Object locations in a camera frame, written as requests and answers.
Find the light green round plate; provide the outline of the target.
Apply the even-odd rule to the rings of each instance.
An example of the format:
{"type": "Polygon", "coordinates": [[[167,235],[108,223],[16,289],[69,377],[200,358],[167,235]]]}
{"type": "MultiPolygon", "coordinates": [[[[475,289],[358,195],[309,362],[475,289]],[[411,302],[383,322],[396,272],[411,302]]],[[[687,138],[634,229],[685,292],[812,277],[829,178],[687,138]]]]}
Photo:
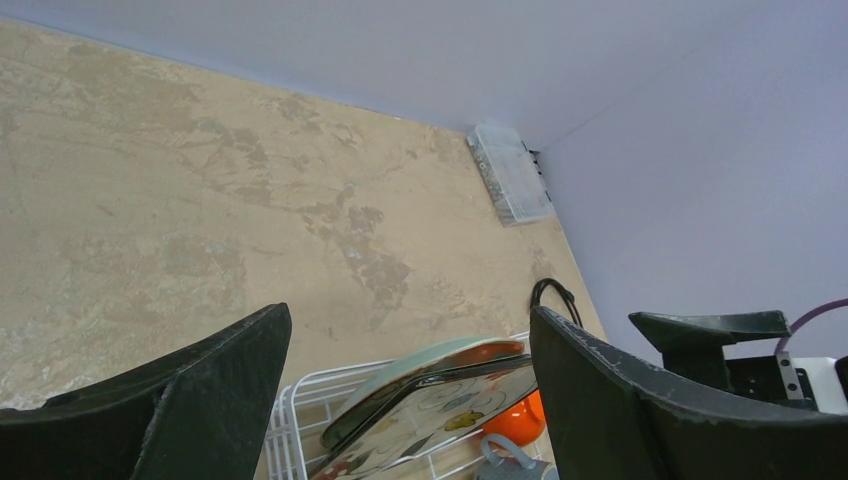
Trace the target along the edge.
{"type": "Polygon", "coordinates": [[[321,445],[335,447],[418,375],[511,358],[522,354],[524,349],[521,340],[468,336],[449,339],[398,358],[372,374],[336,410],[321,435],[321,445]]]}

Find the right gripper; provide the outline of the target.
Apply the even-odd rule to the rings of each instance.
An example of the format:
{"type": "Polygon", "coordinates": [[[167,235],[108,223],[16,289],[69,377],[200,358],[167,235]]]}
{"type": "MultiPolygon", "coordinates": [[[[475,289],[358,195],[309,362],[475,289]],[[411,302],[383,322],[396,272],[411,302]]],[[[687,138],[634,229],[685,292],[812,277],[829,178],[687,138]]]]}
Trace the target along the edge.
{"type": "Polygon", "coordinates": [[[635,312],[628,318],[661,354],[668,371],[749,399],[817,411],[804,397],[794,357],[777,354],[725,361],[727,345],[790,337],[780,311],[702,316],[635,312]]]}

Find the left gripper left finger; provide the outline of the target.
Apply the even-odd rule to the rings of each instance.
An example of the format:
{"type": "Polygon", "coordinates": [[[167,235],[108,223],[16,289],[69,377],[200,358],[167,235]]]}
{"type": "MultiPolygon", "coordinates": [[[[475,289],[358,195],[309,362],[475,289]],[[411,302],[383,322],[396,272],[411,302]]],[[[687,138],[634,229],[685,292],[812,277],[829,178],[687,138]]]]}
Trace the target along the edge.
{"type": "Polygon", "coordinates": [[[5,479],[250,479],[282,377],[289,308],[35,409],[1,413],[5,479]]]}

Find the grey coffee mug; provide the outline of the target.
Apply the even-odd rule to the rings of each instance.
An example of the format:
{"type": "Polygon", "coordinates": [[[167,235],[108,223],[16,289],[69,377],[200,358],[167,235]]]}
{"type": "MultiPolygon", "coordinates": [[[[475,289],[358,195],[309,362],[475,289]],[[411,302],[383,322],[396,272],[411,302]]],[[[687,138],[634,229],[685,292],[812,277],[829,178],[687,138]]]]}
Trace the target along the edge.
{"type": "Polygon", "coordinates": [[[559,480],[554,463],[530,457],[503,435],[485,435],[480,446],[483,460],[475,480],[559,480]]]}

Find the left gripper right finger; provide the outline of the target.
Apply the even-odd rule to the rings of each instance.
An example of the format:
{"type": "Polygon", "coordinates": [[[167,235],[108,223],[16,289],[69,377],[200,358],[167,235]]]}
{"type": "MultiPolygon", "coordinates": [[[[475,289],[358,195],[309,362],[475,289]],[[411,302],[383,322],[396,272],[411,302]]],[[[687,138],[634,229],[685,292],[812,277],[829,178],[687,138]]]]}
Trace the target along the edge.
{"type": "Polygon", "coordinates": [[[843,479],[847,414],[738,396],[620,350],[553,310],[532,363],[564,479],[843,479]]]}

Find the square patterned plate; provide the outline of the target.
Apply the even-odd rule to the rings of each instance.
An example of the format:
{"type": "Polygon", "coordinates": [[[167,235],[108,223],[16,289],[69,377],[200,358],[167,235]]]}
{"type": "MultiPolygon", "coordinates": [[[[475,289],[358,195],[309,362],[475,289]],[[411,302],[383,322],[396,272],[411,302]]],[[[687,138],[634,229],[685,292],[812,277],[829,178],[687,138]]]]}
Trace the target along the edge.
{"type": "Polygon", "coordinates": [[[420,373],[359,401],[324,430],[311,479],[363,479],[475,431],[537,390],[528,354],[420,373]]]}

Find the orange bowl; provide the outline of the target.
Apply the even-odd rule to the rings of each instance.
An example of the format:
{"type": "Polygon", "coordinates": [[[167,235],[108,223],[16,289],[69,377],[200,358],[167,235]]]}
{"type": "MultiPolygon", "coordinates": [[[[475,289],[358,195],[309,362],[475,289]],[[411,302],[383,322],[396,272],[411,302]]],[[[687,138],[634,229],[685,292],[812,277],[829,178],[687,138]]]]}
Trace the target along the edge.
{"type": "Polygon", "coordinates": [[[482,432],[499,434],[519,447],[536,441],[546,429],[547,422],[539,390],[487,421],[482,432]]]}

